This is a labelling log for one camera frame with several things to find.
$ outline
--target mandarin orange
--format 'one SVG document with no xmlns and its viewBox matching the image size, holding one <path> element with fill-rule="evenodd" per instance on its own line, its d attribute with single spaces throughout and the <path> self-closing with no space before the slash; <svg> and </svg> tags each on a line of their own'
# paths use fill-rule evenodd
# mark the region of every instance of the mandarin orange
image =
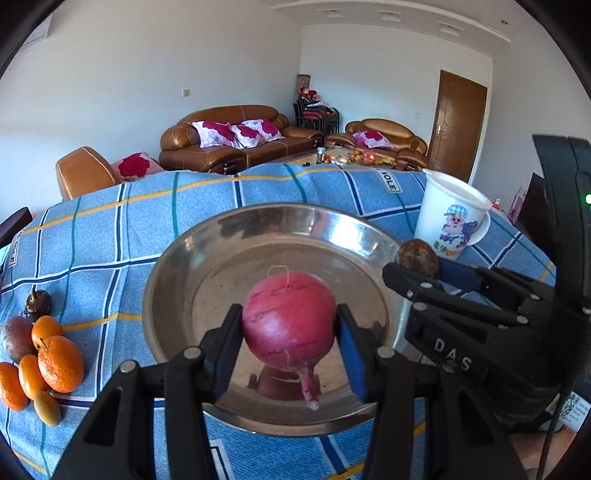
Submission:
<svg viewBox="0 0 591 480">
<path fill-rule="evenodd" d="M 53 390 L 71 393 L 84 380 L 84 359 L 74 342 L 54 335 L 43 340 L 39 350 L 39 370 Z"/>
<path fill-rule="evenodd" d="M 35 355 L 25 355 L 18 364 L 18 379 L 25 395 L 35 400 L 35 395 L 49 390 L 49 385 L 43 380 L 39 371 L 39 362 Z"/>
<path fill-rule="evenodd" d="M 8 362 L 0 363 L 0 399 L 14 411 L 23 411 L 29 405 L 18 380 L 18 369 Z"/>
<path fill-rule="evenodd" d="M 63 334 L 64 329 L 59 324 L 59 322 L 54 317 L 44 315 L 43 317 L 39 317 L 39 319 L 33 325 L 31 339 L 33 340 L 33 345 L 35 345 L 35 348 L 39 350 L 43 346 L 43 340 L 54 335 Z"/>
</svg>

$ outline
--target cushion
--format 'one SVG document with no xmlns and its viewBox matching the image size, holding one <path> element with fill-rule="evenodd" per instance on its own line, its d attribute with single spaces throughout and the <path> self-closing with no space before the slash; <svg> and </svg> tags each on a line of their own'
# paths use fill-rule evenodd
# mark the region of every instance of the cushion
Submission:
<svg viewBox="0 0 591 480">
<path fill-rule="evenodd" d="M 134 153 L 112 164 L 113 173 L 119 181 L 135 181 L 164 169 L 147 153 Z"/>
<path fill-rule="evenodd" d="M 236 140 L 243 148 L 254 148 L 265 143 L 259 132 L 246 125 L 230 125 L 230 130 L 234 132 Z"/>
<path fill-rule="evenodd" d="M 229 124 L 217 122 L 193 122 L 193 126 L 201 139 L 201 148 L 224 147 L 243 148 L 236 140 L 236 135 L 230 130 Z"/>
<path fill-rule="evenodd" d="M 259 135 L 265 139 L 265 142 L 272 142 L 273 140 L 285 138 L 270 120 L 264 118 L 260 118 L 259 120 L 246 120 L 242 122 L 242 125 L 259 132 Z"/>
<path fill-rule="evenodd" d="M 360 147 L 368 147 L 368 148 L 378 148 L 378 147 L 388 147 L 393 148 L 394 145 L 390 143 L 385 136 L 383 136 L 377 130 L 367 130 L 365 132 L 358 132 L 353 134 L 353 138 L 355 139 L 355 143 Z"/>
</svg>

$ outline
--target person's hand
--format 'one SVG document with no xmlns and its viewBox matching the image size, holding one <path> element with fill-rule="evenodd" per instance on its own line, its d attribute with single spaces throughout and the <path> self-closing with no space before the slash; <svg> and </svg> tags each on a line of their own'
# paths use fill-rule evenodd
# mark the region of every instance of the person's hand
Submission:
<svg viewBox="0 0 591 480">
<path fill-rule="evenodd" d="M 577 435 L 575 432 L 566 427 L 554 434 L 552 443 L 550 444 L 544 478 L 558 465 L 558 462 L 566 453 L 566 450 L 568 450 L 575 435 Z M 538 468 L 545 438 L 545 432 L 516 433 L 509 437 L 526 471 Z"/>
</svg>

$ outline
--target bottle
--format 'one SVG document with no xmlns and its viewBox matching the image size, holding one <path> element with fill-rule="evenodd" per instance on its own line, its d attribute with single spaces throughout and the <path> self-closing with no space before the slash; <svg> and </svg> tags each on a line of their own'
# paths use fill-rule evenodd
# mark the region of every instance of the bottle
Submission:
<svg viewBox="0 0 591 480">
<path fill-rule="evenodd" d="M 318 147 L 318 150 L 316 151 L 316 163 L 322 163 L 324 160 L 324 153 L 326 152 L 326 149 L 324 147 Z"/>
</svg>

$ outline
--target table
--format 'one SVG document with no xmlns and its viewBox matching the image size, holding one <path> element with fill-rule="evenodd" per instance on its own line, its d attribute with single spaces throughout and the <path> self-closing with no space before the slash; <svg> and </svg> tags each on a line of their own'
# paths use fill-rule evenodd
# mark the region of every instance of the table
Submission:
<svg viewBox="0 0 591 480">
<path fill-rule="evenodd" d="M 22 310 L 33 284 L 49 291 L 52 314 L 79 347 L 86 377 L 73 394 L 58 395 L 63 421 L 55 428 L 44 427 L 31 404 L 22 412 L 0 405 L 0 432 L 27 471 L 36 480 L 47 480 L 47 471 L 54 471 L 66 443 L 121 362 L 133 358 L 142 366 L 154 363 L 142 330 L 142 295 L 155 262 L 175 238 L 234 208 L 304 202 L 358 216 L 404 242 L 413 237 L 426 177 L 386 173 L 395 177 L 398 189 L 383 181 L 380 169 L 360 166 L 302 168 L 278 162 L 237 176 L 167 171 L 58 203 L 37 216 L 18 240 L 14 264 L 6 261 L 0 274 L 0 326 Z M 459 261 L 507 267 L 554 283 L 556 269 L 546 255 L 494 211 L 491 220 L 486 236 L 467 247 Z M 454 294 L 474 299 L 472 293 Z M 0 361 L 7 360 L 0 348 Z M 421 448 L 424 409 L 416 402 L 415 445 Z M 169 478 L 163 407 L 162 401 L 155 403 L 158 480 Z M 348 473 L 337 478 L 347 478 L 360 471 L 372 428 L 368 423 L 330 437 L 285 439 L 242 432 L 210 417 L 206 424 L 225 480 L 326 480 L 344 471 Z M 417 455 L 411 479 L 421 479 L 421 470 Z"/>
<path fill-rule="evenodd" d="M 348 148 L 348 147 L 342 147 L 342 146 L 334 146 L 334 147 L 326 147 L 326 153 L 330 154 L 330 155 L 349 155 L 353 152 L 353 148 Z M 376 154 L 376 156 L 380 157 L 380 153 L 379 150 L 373 150 L 373 152 Z M 296 153 L 293 155 L 288 155 L 286 157 L 283 158 L 278 158 L 276 160 L 272 160 L 269 163 L 287 163 L 289 165 L 297 165 L 299 167 L 309 167 L 312 165 L 316 165 L 316 159 L 317 159 L 317 150 L 307 150 L 305 152 L 300 152 L 300 153 Z M 355 165 L 352 164 L 352 166 L 359 166 L 359 167 L 363 167 L 363 165 Z M 392 168 L 394 168 L 393 165 L 390 164 L 381 164 L 381 165 L 367 165 L 365 167 L 372 167 L 372 168 L 384 168 L 387 170 L 390 170 Z"/>
</svg>

